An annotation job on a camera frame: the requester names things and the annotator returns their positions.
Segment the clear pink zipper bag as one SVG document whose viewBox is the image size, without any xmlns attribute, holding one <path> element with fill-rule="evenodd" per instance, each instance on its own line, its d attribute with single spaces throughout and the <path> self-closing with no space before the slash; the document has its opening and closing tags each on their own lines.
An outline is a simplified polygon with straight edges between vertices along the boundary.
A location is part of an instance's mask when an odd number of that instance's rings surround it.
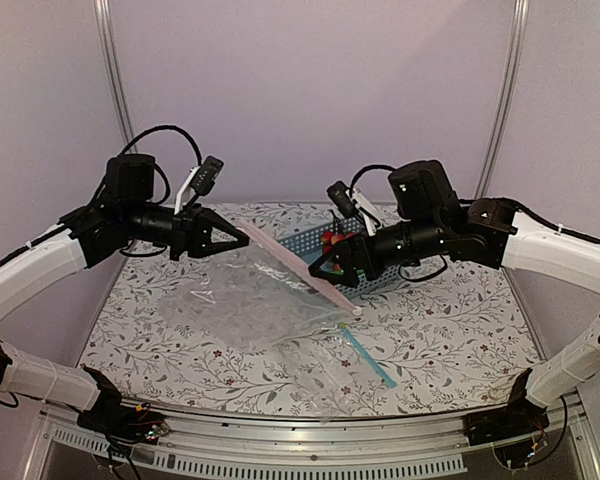
<svg viewBox="0 0 600 480">
<path fill-rule="evenodd" d="M 294 333 L 362 314 L 329 282 L 263 230 L 242 221 L 247 247 L 210 257 L 195 279 L 157 304 L 173 327 L 203 331 L 232 347 L 264 348 Z"/>
</svg>

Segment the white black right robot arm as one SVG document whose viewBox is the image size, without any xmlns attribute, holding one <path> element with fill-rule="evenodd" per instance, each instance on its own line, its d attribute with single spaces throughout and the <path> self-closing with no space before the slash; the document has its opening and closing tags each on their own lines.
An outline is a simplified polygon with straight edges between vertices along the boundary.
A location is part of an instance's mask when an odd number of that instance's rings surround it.
<svg viewBox="0 0 600 480">
<path fill-rule="evenodd" d="M 419 160 L 389 167 L 400 222 L 382 227 L 371 209 L 338 181 L 328 196 L 340 213 L 368 216 L 364 233 L 337 241 L 308 268 L 311 276 L 354 288 L 395 265 L 446 256 L 493 269 L 539 273 L 600 295 L 600 239 L 553 224 L 509 198 L 461 200 L 443 165 Z M 547 408 L 600 371 L 600 314 L 549 360 L 519 374 L 506 404 L 463 419 L 471 444 L 531 433 L 548 425 Z"/>
</svg>

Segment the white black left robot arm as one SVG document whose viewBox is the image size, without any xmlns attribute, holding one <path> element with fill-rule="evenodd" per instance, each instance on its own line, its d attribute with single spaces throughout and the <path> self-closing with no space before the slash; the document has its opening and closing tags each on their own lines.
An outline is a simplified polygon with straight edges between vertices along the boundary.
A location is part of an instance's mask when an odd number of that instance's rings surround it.
<svg viewBox="0 0 600 480">
<path fill-rule="evenodd" d="M 150 243 L 173 261 L 248 245 L 246 234 L 199 202 L 212 190 L 223 161 L 202 156 L 182 128 L 170 129 L 187 140 L 196 159 L 177 193 L 164 190 L 163 198 L 173 197 L 174 206 L 154 198 L 155 180 L 165 176 L 155 157 L 124 147 L 108 160 L 86 205 L 0 260 L 0 322 L 57 282 L 116 253 L 127 255 L 135 241 Z M 155 443 L 169 431 L 164 415 L 150 404 L 124 405 L 121 392 L 100 371 L 64 367 L 0 339 L 1 393 L 65 405 L 77 412 L 80 427 L 131 444 Z"/>
</svg>

